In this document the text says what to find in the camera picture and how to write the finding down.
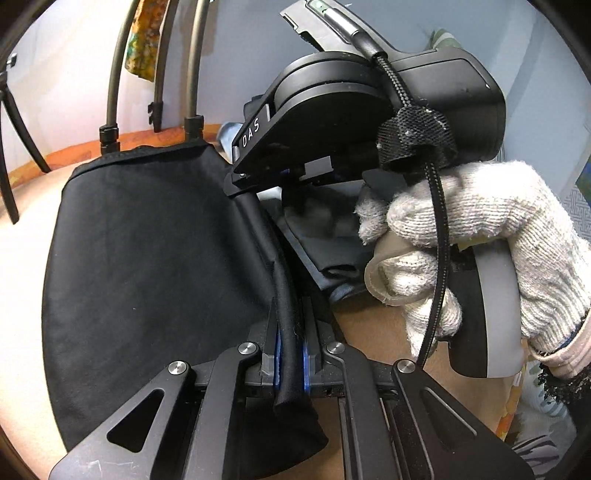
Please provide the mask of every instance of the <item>colorful fabric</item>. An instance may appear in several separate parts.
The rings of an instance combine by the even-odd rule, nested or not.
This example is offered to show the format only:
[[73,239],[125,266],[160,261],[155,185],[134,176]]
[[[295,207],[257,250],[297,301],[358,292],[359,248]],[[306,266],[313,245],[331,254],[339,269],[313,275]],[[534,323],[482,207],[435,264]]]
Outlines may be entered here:
[[498,436],[503,441],[505,441],[507,433],[509,433],[509,429],[513,423],[513,418],[515,417],[515,412],[517,411],[517,405],[519,404],[521,390],[523,388],[524,375],[525,365],[513,379],[513,384],[511,385],[511,390],[509,391],[509,399],[507,399],[505,408],[503,408],[501,419],[499,420],[499,424],[496,427],[496,436]]
[[160,25],[168,0],[140,0],[127,45],[125,68],[138,77],[154,81],[160,45]]

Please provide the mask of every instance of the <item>metal screw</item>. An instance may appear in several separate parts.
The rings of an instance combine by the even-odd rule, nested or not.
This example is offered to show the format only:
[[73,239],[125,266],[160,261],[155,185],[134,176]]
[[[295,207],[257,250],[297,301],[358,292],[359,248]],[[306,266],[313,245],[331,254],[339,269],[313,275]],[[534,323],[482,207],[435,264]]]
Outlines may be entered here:
[[410,360],[400,360],[398,362],[398,371],[402,374],[411,374],[414,372],[416,365]]
[[345,346],[340,342],[330,342],[326,345],[326,349],[330,353],[343,353],[345,351]]
[[242,355],[250,355],[251,353],[256,352],[256,344],[252,342],[244,342],[238,346],[238,351]]
[[187,371],[187,364],[185,362],[176,361],[168,366],[168,373],[173,375],[180,375]]

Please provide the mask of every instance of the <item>white knit glove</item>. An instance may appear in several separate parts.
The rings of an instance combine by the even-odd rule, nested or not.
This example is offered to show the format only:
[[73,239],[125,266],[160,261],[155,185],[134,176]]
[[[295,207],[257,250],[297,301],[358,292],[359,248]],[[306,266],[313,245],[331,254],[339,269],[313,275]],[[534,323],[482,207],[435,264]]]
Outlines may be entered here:
[[[467,164],[446,171],[441,182],[450,242],[478,237],[508,240],[521,293],[522,334],[540,361],[558,370],[567,365],[560,376],[577,374],[591,361],[586,353],[591,351],[591,327],[587,328],[591,322],[580,328],[591,306],[591,249],[574,230],[568,213],[533,168],[522,162]],[[396,197],[387,212],[385,207],[370,196],[361,198],[356,211],[364,241],[384,233],[387,225],[418,247],[437,245],[426,181]],[[382,269],[393,293],[434,284],[434,257],[424,251],[409,255],[413,254],[388,261],[391,265]],[[413,355],[418,353],[426,328],[430,301],[405,307]],[[440,336],[457,330],[459,310],[448,291]],[[573,332],[578,332],[574,340]],[[570,340],[580,348],[569,345],[571,353],[565,356],[560,349]]]
[[[364,186],[355,209],[360,219],[359,236],[364,244],[376,241],[388,231],[387,211],[388,205]],[[417,359],[433,302],[433,290],[437,278],[437,258],[431,252],[416,250],[401,257],[384,260],[380,264],[380,270],[382,276],[387,279],[386,287],[393,297],[411,297],[428,292],[428,295],[422,300],[402,305],[407,320],[407,336],[411,355]],[[437,339],[454,335],[461,322],[462,311],[459,303],[454,294],[447,289],[431,353],[437,347]]]

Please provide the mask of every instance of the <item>white wall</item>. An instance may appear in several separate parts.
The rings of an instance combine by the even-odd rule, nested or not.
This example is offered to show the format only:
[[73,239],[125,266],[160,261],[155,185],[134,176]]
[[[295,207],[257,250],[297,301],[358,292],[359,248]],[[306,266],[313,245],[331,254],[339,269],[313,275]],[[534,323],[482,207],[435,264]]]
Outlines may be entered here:
[[[178,125],[181,97],[181,52],[191,31],[181,0],[167,69],[165,120]],[[17,65],[8,84],[41,153],[98,138],[105,123],[109,71],[119,28],[129,2],[123,0],[57,0],[27,31],[15,48]],[[121,132],[148,129],[147,106],[153,84],[123,71],[118,122]],[[2,136],[8,170],[30,160],[2,112]]]
[[[198,108],[206,122],[242,120],[291,61],[312,53],[279,12],[293,0],[216,0],[210,7]],[[420,51],[435,28],[451,31],[489,68],[508,107],[506,156],[531,163],[557,193],[578,175],[589,132],[591,86],[548,21],[526,0],[349,0],[393,45]],[[165,80],[164,126],[183,116],[186,53],[194,0],[181,0]],[[9,84],[43,153],[95,140],[104,123],[113,47],[128,7],[122,0],[57,0],[19,43]],[[121,132],[148,129],[152,84],[122,74]],[[9,169],[28,155],[3,116]]]

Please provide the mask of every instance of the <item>black cable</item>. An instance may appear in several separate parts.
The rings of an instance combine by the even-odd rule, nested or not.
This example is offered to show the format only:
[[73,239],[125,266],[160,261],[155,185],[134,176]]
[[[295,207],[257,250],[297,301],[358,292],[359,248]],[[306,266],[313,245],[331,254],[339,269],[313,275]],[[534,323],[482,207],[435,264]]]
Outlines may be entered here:
[[425,366],[437,325],[441,318],[441,311],[443,309],[443,299],[445,298],[445,291],[447,286],[447,269],[449,267],[449,225],[447,223],[447,209],[445,206],[445,196],[443,194],[443,186],[441,185],[441,178],[437,172],[437,168],[432,161],[425,162],[424,165],[425,176],[429,183],[429,191],[431,192],[431,199],[433,201],[433,213],[435,215],[435,229],[437,233],[437,280],[435,282],[435,292],[433,293],[433,302],[429,312],[429,321],[427,329],[425,330],[425,337],[421,344],[421,349],[418,353],[417,365],[420,368]]
[[[402,102],[403,107],[413,105],[413,97],[405,85],[402,77],[396,72],[385,53],[377,54],[374,57],[375,63],[386,73],[398,98]],[[417,365],[420,368],[425,366],[439,320],[441,318],[441,311],[443,309],[443,300],[445,298],[445,291],[447,287],[447,269],[449,267],[449,226],[447,223],[447,210],[445,206],[445,196],[443,194],[443,187],[441,186],[441,178],[435,166],[437,157],[443,155],[443,151],[438,147],[424,147],[422,152],[424,160],[424,172],[429,183],[429,191],[431,192],[431,201],[433,202],[433,213],[435,215],[435,229],[437,232],[437,280],[435,283],[435,291],[433,293],[433,302],[429,312],[429,320],[425,336],[419,350]]]
[[398,98],[402,102],[402,106],[411,106],[413,104],[413,97],[408,91],[408,87],[405,85],[402,77],[390,65],[390,62],[388,61],[388,58],[385,56],[385,54],[376,55],[374,60],[386,73],[386,75],[388,75],[390,82],[392,82],[392,85],[394,85],[394,89],[396,90]]

